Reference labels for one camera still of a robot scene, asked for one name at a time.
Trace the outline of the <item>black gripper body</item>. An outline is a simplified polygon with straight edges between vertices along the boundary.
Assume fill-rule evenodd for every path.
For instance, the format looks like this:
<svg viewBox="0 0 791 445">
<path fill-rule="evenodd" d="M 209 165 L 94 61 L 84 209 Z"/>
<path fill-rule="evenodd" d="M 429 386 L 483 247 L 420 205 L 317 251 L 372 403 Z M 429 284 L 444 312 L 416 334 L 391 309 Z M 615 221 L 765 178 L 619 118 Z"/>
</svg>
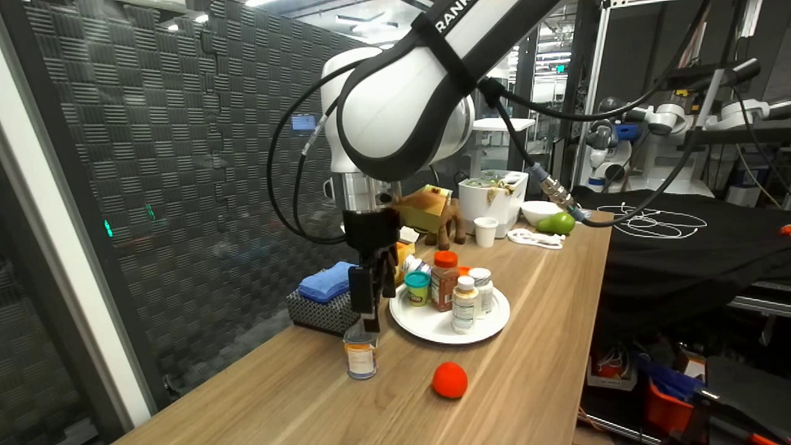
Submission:
<svg viewBox="0 0 791 445">
<path fill-rule="evenodd" d="M 396 257 L 399 218 L 396 209 L 343 213 L 346 245 L 357 251 L 357 263 L 381 284 L 381 260 Z"/>
</svg>

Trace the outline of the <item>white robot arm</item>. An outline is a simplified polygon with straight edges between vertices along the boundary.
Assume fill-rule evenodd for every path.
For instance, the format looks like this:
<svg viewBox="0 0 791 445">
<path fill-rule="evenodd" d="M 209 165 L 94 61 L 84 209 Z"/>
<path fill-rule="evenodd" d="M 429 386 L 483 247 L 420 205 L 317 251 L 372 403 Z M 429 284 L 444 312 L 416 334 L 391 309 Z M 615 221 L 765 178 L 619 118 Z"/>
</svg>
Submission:
<svg viewBox="0 0 791 445">
<path fill-rule="evenodd" d="M 377 302 L 396 292 L 396 235 L 403 218 L 367 187 L 416 176 L 455 155 L 472 134 L 479 90 L 505 111 L 505 85 L 488 68 L 558 0 L 435 0 L 387 48 L 357 46 L 324 64 L 330 172 L 343 184 L 343 230 L 361 263 L 350 307 L 377 329 Z"/>
</svg>

